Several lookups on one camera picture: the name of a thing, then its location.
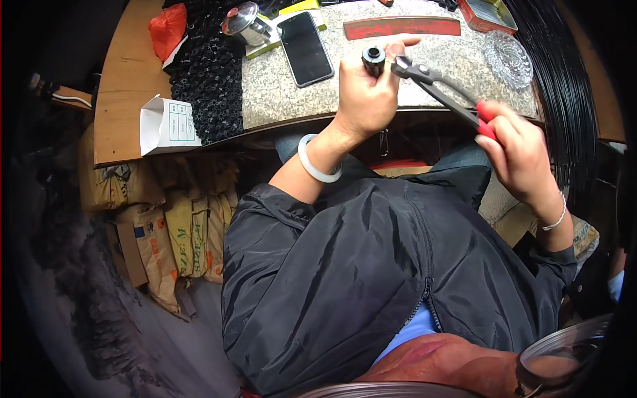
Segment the granite table top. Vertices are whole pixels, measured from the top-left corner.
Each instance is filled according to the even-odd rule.
[[[431,15],[459,20],[461,36],[424,34],[418,45],[408,48],[407,55],[414,63],[425,64],[456,80],[475,98],[498,100],[521,115],[540,118],[539,105],[531,87],[516,90],[496,78],[482,54],[485,33],[471,30],[460,9],[452,13],[436,2],[423,0],[400,0],[388,8],[377,0],[367,0],[322,7],[321,13],[327,29],[320,34],[336,71],[335,76],[300,89],[294,84],[282,48],[275,48],[254,59],[244,59],[241,79],[244,129],[256,131],[290,120],[335,113],[338,108],[340,59],[350,52],[360,53],[363,48],[382,39],[348,41],[343,23],[394,15]],[[463,98],[451,91],[443,91],[469,107]],[[442,108],[442,104],[415,83],[404,79],[399,89],[398,106],[399,110]]]

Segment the hand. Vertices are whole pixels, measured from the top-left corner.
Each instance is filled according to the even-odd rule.
[[[496,133],[494,141],[479,135],[476,142],[487,153],[502,185],[520,202],[528,204],[547,225],[563,201],[551,173],[542,129],[519,117],[506,106],[487,102],[485,111],[495,117],[488,123]]]
[[[420,37],[411,34],[389,36],[378,47],[383,48],[387,60],[404,53],[405,46],[412,46]],[[352,148],[374,133],[384,129],[394,118],[398,108],[400,77],[394,75],[389,65],[378,78],[370,76],[361,60],[361,52],[341,59],[339,76],[339,104],[334,118],[336,129],[344,134]]]

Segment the black cylindrical part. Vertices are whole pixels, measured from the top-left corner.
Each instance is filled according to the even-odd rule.
[[[378,47],[367,47],[362,51],[362,63],[367,73],[378,78],[385,71],[385,51]]]

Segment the smartphone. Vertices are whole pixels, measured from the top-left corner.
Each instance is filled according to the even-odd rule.
[[[298,87],[334,76],[332,62],[310,13],[304,11],[281,21],[276,30]]]

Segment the black wire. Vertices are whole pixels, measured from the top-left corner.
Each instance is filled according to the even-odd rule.
[[[569,206],[585,206],[597,172],[598,126],[579,49],[552,0],[504,2],[533,62],[555,179],[560,189],[569,186]]]

